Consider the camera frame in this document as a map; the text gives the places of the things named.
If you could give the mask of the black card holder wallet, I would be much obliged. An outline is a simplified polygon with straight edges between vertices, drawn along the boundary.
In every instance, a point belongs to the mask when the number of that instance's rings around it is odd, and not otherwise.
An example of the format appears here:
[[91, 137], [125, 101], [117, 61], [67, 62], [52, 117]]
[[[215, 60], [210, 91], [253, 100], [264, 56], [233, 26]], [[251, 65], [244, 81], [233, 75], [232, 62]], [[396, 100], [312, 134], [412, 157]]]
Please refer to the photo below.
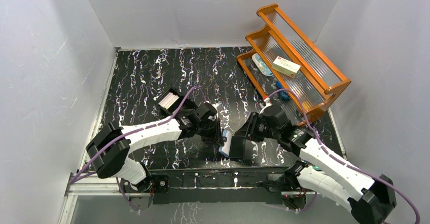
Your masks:
[[229, 159], [242, 159], [245, 153], [244, 138], [234, 136], [231, 131], [222, 131], [222, 140], [224, 145], [219, 146], [218, 152], [225, 158]]

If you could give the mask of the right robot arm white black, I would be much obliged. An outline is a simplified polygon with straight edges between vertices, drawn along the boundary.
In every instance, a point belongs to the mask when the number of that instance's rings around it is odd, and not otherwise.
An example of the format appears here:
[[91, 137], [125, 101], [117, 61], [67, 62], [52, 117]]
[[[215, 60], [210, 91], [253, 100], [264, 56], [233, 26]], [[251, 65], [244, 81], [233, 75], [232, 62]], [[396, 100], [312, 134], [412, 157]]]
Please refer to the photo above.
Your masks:
[[383, 223], [397, 205], [392, 183], [385, 175], [375, 180], [319, 143], [310, 129], [294, 125], [275, 105], [251, 113], [234, 135], [258, 142], [276, 140], [299, 159], [282, 175], [269, 175], [258, 186], [272, 192], [313, 190], [348, 210], [358, 223]]

